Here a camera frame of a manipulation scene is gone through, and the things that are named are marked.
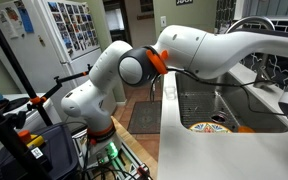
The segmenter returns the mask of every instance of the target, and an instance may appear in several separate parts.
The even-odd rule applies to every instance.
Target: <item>stainless steel sink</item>
[[[240,84],[229,73],[210,81]],[[280,117],[250,111],[241,88],[205,85],[183,74],[176,74],[176,83],[181,123],[186,128],[198,122],[216,122],[233,132],[237,132],[239,126],[248,126],[256,133],[288,131]],[[252,109],[270,112],[255,96],[249,95]]]

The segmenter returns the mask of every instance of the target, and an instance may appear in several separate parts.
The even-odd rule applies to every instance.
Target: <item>floor mat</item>
[[[131,134],[159,134],[161,128],[161,101],[136,102],[128,131]]]

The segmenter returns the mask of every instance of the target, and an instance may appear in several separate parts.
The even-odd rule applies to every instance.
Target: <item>sink drain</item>
[[[218,114],[214,114],[213,116],[211,116],[211,119],[215,123],[225,123],[227,117],[223,112],[219,112]]]

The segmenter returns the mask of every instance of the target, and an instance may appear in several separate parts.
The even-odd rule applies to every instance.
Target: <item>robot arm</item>
[[[214,35],[169,26],[153,46],[132,49],[127,43],[114,42],[95,63],[90,80],[66,95],[62,107],[68,115],[84,117],[91,131],[101,134],[112,122],[98,103],[119,76],[129,85],[140,86],[158,73],[167,73],[167,67],[172,66],[189,70],[202,79],[212,79],[252,52],[288,56],[288,33],[258,31]],[[288,115],[288,88],[280,99],[280,107]]]

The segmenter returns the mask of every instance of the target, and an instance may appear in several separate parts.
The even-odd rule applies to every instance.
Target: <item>faucet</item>
[[[273,31],[275,30],[275,27],[274,27],[272,21],[269,20],[267,17],[249,16],[249,17],[245,17],[245,18],[237,21],[236,23],[234,23],[230,28],[227,29],[225,34],[230,33],[232,31],[234,31],[235,29],[237,29],[239,26],[244,25],[245,23],[249,23],[249,22],[259,23],[259,24],[263,25],[268,30],[273,30]],[[257,70],[257,75],[255,78],[255,81],[259,81],[259,82],[256,82],[253,84],[253,86],[256,88],[262,88],[264,86],[268,86],[268,85],[273,84],[272,82],[270,82],[271,77],[269,76],[269,74],[267,73],[267,70],[266,70],[266,67],[268,64],[268,54],[262,54],[261,59],[262,59],[262,61],[261,61],[260,66]]]

